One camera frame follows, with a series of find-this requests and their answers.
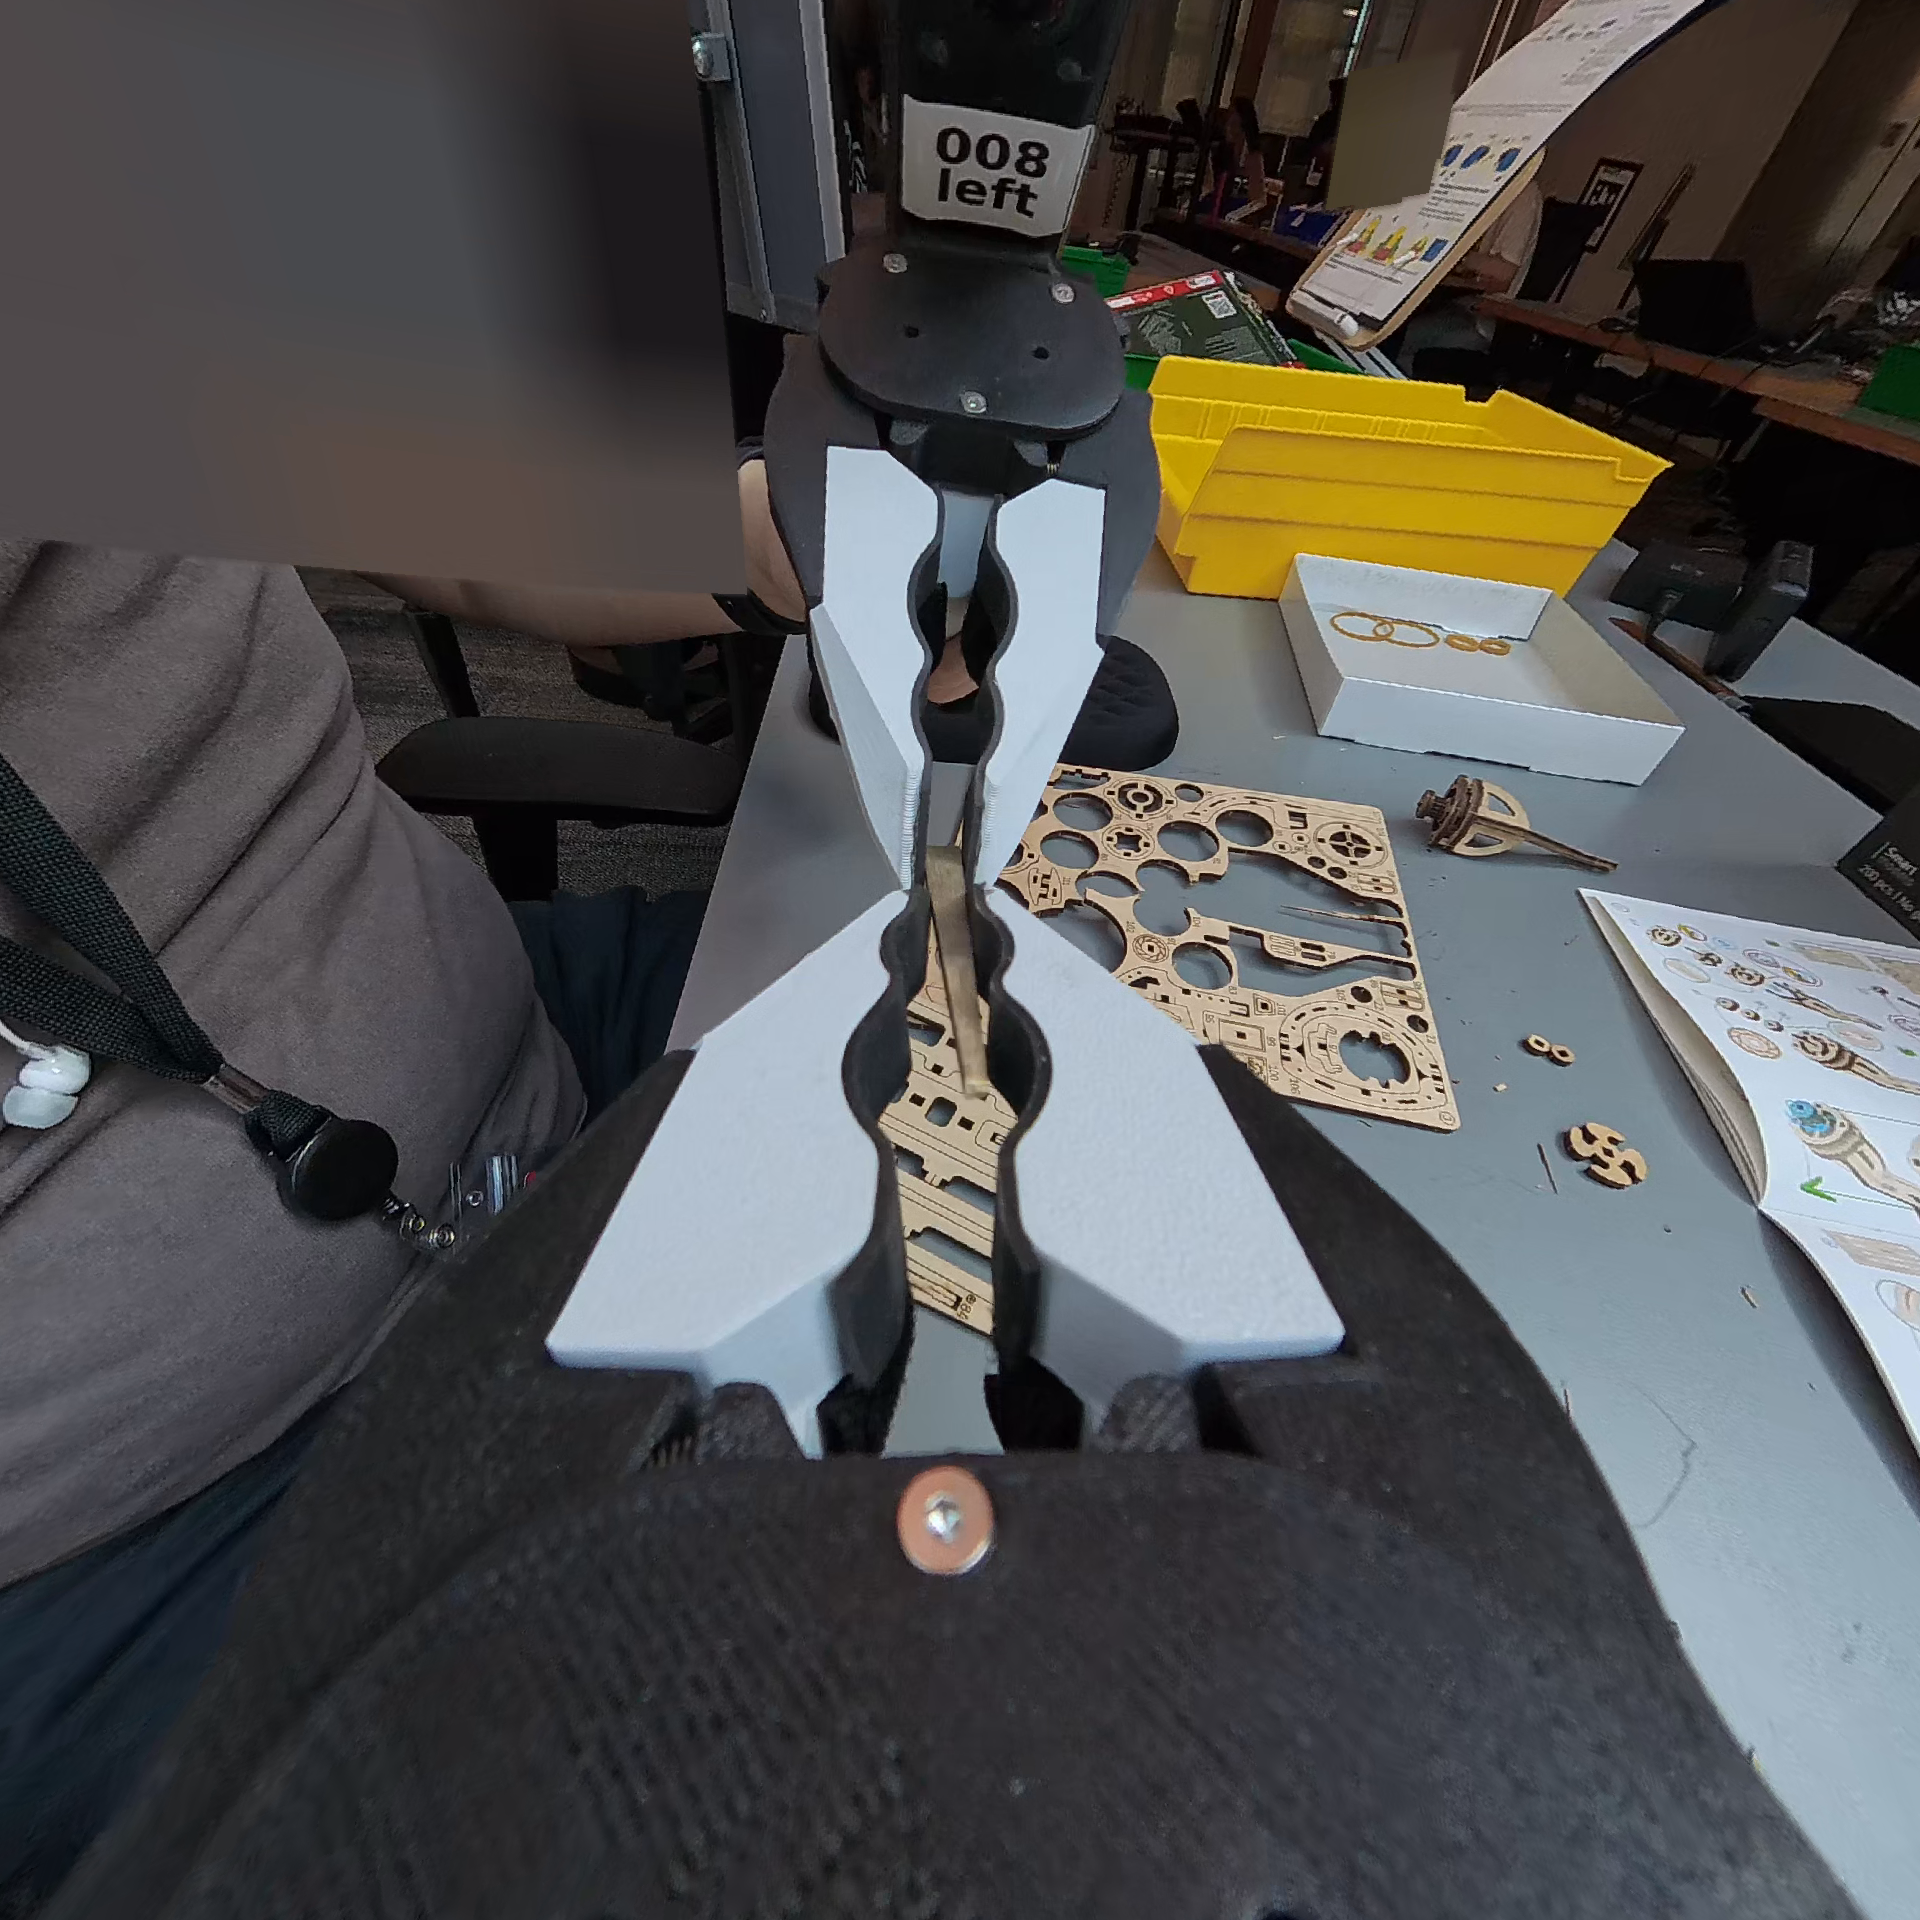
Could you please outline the black laptop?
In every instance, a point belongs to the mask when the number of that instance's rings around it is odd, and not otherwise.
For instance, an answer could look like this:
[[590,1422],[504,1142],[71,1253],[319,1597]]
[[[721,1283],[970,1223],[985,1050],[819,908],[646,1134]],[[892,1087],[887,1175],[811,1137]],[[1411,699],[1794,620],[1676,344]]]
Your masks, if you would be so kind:
[[1697,353],[1734,353],[1758,330],[1747,265],[1737,257],[1647,255],[1632,268],[1633,331]]

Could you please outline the grey panel stand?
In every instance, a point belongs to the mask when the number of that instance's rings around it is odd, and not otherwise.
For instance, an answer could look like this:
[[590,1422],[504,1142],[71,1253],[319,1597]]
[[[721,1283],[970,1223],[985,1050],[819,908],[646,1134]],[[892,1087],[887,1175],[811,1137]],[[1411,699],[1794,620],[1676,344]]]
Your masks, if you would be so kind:
[[728,309],[814,331],[819,275],[846,252],[821,2],[689,2]]

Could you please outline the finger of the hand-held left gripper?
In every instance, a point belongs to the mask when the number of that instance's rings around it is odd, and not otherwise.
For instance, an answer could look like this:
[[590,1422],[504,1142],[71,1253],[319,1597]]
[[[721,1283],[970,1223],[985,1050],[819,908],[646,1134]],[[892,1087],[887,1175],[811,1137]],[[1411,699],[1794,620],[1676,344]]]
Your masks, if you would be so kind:
[[988,744],[972,773],[966,851],[990,886],[1018,851],[1100,663],[1106,496],[1044,480],[1012,497],[939,487],[941,560],[974,561],[972,599],[993,649],[978,681]]
[[919,609],[939,578],[943,504],[885,449],[830,446],[823,505],[811,653],[875,846],[896,883],[913,889],[928,789],[919,708],[932,669]]

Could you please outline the green printed box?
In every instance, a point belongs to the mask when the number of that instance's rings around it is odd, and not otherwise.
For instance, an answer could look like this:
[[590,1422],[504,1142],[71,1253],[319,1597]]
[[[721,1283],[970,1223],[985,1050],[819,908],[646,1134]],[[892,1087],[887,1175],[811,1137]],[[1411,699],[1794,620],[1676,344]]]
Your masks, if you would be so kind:
[[1167,358],[1258,368],[1296,368],[1297,353],[1235,282],[1207,268],[1141,285],[1107,300],[1132,385],[1147,385]]

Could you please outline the white earbuds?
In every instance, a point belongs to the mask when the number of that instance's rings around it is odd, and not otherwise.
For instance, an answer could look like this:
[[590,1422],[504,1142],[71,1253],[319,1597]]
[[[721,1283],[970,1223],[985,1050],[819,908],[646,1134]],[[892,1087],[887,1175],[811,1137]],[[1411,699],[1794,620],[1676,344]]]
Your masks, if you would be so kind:
[[67,1046],[30,1050],[4,1091],[2,1121],[9,1129],[43,1134],[76,1114],[92,1080],[87,1054]]

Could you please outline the thin wooden stick part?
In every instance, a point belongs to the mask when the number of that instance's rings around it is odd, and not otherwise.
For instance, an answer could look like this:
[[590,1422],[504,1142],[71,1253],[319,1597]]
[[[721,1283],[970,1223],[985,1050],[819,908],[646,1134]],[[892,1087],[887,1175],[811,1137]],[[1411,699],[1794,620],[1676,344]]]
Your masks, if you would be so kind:
[[975,975],[972,889],[961,846],[928,847],[924,881],[961,1089],[970,1097],[985,1097],[993,1091],[993,1081]]

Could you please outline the assembled wooden axle part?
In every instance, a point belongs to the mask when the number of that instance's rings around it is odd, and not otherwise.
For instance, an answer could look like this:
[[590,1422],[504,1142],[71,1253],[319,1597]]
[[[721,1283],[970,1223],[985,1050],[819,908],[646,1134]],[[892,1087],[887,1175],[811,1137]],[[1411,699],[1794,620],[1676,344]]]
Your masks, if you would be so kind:
[[1534,850],[1594,873],[1613,873],[1620,865],[1532,827],[1524,804],[1491,779],[1455,776],[1445,789],[1429,787],[1413,805],[1413,818],[1428,827],[1432,847],[1460,858]]

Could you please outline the wooden part sheet slotted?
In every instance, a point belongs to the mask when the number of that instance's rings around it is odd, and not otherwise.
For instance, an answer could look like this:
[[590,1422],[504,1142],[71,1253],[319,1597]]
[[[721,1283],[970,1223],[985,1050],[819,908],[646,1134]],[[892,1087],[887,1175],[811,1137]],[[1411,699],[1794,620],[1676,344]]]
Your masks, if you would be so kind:
[[916,996],[907,1039],[907,1080],[880,1115],[896,1158],[907,1283],[916,1303],[992,1335],[998,1156],[1016,1115],[993,1089],[966,1091],[943,1003]]

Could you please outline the white cardboard tray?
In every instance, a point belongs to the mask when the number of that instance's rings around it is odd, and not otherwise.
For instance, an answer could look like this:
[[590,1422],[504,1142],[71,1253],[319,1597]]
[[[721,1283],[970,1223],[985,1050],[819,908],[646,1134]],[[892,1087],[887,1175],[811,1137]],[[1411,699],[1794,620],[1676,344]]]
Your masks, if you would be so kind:
[[[1307,708],[1326,738],[1642,785],[1683,723],[1549,588],[1300,552],[1277,595]],[[1502,636],[1507,655],[1411,649],[1331,631],[1336,611]]]

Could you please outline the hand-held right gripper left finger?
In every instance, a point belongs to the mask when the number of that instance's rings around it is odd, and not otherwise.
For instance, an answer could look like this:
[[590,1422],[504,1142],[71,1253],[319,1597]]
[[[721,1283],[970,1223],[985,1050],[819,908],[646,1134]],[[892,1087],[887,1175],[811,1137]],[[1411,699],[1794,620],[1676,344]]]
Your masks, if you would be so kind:
[[677,1068],[545,1333],[575,1370],[765,1388],[805,1455],[846,1446],[912,1327],[900,1173],[880,1115],[909,1072],[919,892],[795,961]]

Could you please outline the black flat case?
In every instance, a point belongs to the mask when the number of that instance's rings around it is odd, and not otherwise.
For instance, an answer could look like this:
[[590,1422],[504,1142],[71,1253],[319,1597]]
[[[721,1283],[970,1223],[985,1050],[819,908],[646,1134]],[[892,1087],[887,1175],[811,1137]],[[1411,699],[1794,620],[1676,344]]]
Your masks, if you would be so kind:
[[1741,713],[1767,738],[1885,813],[1918,787],[1918,727],[1857,701],[1744,698]]

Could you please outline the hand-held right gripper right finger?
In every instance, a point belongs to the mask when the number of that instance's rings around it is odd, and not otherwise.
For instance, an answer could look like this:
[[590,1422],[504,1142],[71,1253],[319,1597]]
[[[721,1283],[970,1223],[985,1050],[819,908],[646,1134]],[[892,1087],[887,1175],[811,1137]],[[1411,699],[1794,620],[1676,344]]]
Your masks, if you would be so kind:
[[1342,1318],[1198,1046],[1014,900],[975,900],[998,1153],[988,1403],[1072,1446],[1141,1377],[1330,1356]]

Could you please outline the person's left hand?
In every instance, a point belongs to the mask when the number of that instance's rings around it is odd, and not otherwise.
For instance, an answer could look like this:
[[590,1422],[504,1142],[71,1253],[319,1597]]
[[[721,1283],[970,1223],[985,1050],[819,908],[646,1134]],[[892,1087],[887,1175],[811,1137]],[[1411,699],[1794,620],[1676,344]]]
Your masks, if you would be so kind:
[[747,594],[779,622],[803,626],[803,583],[775,524],[764,458],[753,448],[735,465],[735,500]]

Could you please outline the wooden part sheet round holes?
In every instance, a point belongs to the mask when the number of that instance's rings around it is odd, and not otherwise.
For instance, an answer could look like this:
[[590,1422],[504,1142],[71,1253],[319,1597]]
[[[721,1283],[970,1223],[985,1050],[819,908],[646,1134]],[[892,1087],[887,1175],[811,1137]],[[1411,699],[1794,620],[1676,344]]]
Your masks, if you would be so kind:
[[1460,1126],[1380,808],[1068,761],[1002,887],[1274,1091]]

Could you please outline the black office chair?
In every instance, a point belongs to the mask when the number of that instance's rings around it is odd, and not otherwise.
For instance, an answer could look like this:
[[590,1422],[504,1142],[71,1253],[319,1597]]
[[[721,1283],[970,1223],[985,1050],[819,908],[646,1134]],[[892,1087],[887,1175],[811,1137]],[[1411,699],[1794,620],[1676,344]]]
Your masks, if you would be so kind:
[[400,799],[428,816],[465,816],[484,868],[506,900],[547,900],[559,886],[559,826],[721,826],[738,804],[764,715],[779,638],[739,631],[629,643],[663,649],[660,672],[684,665],[684,642],[713,643],[721,669],[726,732],[698,723],[660,673],[635,686],[660,699],[667,729],[601,721],[486,715],[467,681],[453,626],[525,631],[572,642],[592,594],[628,589],[507,588],[379,573],[377,586],[405,603],[415,647],[441,699],[444,717],[415,727],[376,765]]

